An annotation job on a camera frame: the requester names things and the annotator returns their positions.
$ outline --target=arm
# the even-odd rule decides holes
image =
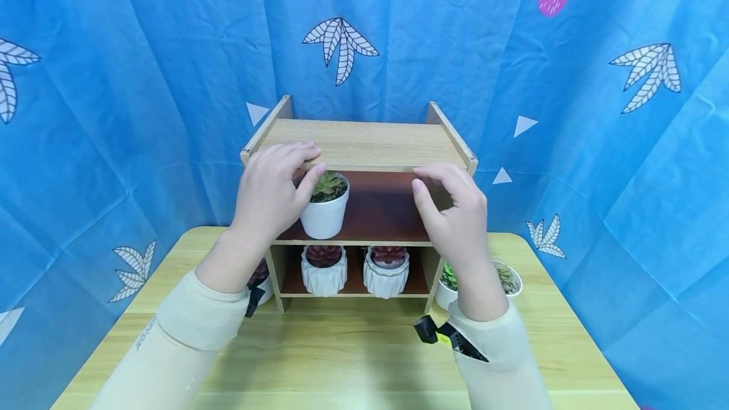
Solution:
[[[296,189],[292,175],[320,150],[313,143],[272,146],[251,156],[240,179],[231,226],[183,277],[135,339],[92,410],[183,410],[195,399],[248,309],[246,288],[261,257],[303,212],[323,166]]]
[[[459,299],[451,304],[448,321],[489,360],[454,352],[471,408],[551,410],[519,312],[509,303],[490,260],[484,194],[455,166],[431,165],[415,172],[439,181],[454,202],[452,208],[439,211],[426,185],[413,181],[428,236],[459,282]]]

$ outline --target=wooden shelf unit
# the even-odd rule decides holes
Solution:
[[[303,246],[335,244],[347,247],[348,277],[337,298],[373,298],[363,281],[367,245],[401,245],[411,253],[406,289],[398,299],[421,299],[423,313],[435,297],[443,260],[414,205],[413,168],[433,163],[460,166],[473,175],[478,161],[434,102],[428,103],[426,123],[303,121],[293,117],[292,99],[284,96],[240,152],[247,165],[250,155],[275,144],[313,141],[321,156],[301,170],[323,163],[349,180],[350,196],[342,231],[331,239],[308,237],[301,222],[274,241],[266,254],[275,302],[284,313],[294,299],[313,298],[301,276]],[[445,209],[450,197],[437,185],[433,199]]]

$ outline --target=blue fabric backdrop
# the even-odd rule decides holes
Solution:
[[[284,94],[356,121],[437,101],[490,228],[639,404],[727,408],[729,0],[0,4],[0,408],[47,409],[179,236],[230,221]]]

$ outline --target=hand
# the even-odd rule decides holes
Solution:
[[[414,173],[441,183],[454,203],[439,211],[423,181],[413,180],[414,202],[430,241],[456,273],[462,313],[475,321],[501,317],[509,302],[490,260],[485,195],[468,173],[454,165],[428,165]]]
[[[298,189],[292,177],[304,161],[320,153],[313,142],[274,145],[254,153],[240,179],[230,229],[268,247],[306,209],[326,166],[317,165],[308,171]]]

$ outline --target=white flower pot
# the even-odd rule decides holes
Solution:
[[[521,292],[524,290],[524,282],[522,281],[521,276],[519,276],[519,273],[513,267],[509,266],[507,263],[504,263],[503,261],[494,260],[494,262],[507,266],[514,273],[514,277],[516,277],[516,281],[519,286],[519,291],[517,291],[516,293],[511,294],[511,295],[506,295],[506,297],[509,299],[514,299],[517,296],[521,295]]]
[[[314,239],[329,239],[342,231],[344,210],[347,207],[347,200],[349,200],[349,181],[345,176],[339,173],[337,175],[347,181],[347,190],[344,195],[329,202],[309,203],[301,214],[304,232]]]
[[[374,296],[390,299],[402,293],[408,281],[409,253],[406,259],[396,268],[385,269],[372,261],[372,246],[366,248],[364,255],[364,285]]]
[[[342,257],[333,266],[328,268],[317,268],[306,259],[306,251],[309,246],[304,247],[301,253],[301,276],[304,280],[306,290],[315,296],[331,296],[339,293],[347,282],[347,253],[342,248]]]
[[[259,289],[265,291],[263,296],[261,296],[260,300],[258,301],[258,306],[260,308],[260,306],[262,306],[273,296],[273,282],[271,281],[271,276],[269,275],[268,277],[266,277],[266,280],[261,282],[258,287]]]
[[[448,306],[456,299],[458,299],[458,292],[448,289],[443,282],[438,280],[438,287],[435,290],[435,303],[448,310]]]

